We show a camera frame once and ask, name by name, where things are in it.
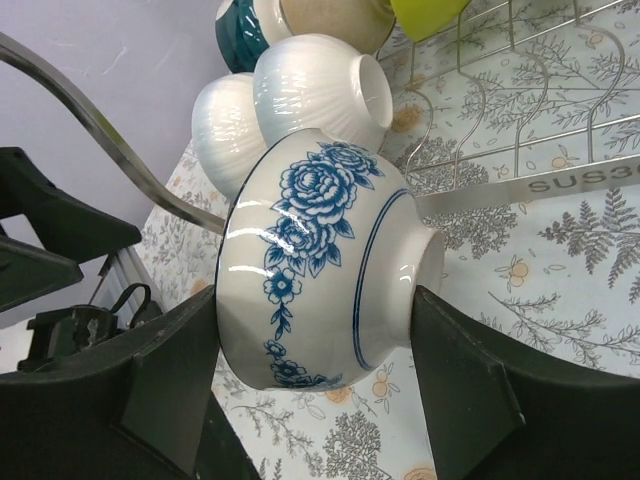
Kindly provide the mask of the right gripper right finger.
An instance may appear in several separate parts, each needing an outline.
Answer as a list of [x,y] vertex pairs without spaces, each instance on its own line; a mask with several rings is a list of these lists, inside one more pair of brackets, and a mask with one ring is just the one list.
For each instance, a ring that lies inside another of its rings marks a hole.
[[422,286],[410,339],[438,478],[638,478],[637,379],[538,351]]

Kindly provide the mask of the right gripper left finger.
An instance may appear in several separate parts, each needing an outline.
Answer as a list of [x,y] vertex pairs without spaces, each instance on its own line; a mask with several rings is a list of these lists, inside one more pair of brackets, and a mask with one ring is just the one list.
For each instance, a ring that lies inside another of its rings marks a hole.
[[2,375],[2,478],[190,478],[218,346],[207,287],[40,371]]

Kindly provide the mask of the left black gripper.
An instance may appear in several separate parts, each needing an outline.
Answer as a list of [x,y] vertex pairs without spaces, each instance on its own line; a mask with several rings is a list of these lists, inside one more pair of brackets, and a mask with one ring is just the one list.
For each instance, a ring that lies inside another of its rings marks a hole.
[[[57,188],[21,148],[3,147],[1,217],[18,215],[47,251],[1,236],[3,373],[40,370],[163,313],[157,287],[127,248],[141,241],[139,229]],[[89,301],[67,306],[84,280],[78,263],[108,254]]]

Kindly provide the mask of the blue floral white bowl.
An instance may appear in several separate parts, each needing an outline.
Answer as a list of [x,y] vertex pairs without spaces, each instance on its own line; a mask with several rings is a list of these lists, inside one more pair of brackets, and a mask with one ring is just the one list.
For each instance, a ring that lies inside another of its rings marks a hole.
[[444,259],[390,162],[317,128],[291,133],[228,215],[215,277],[224,357],[257,390],[356,383],[409,345],[414,294],[440,290]]

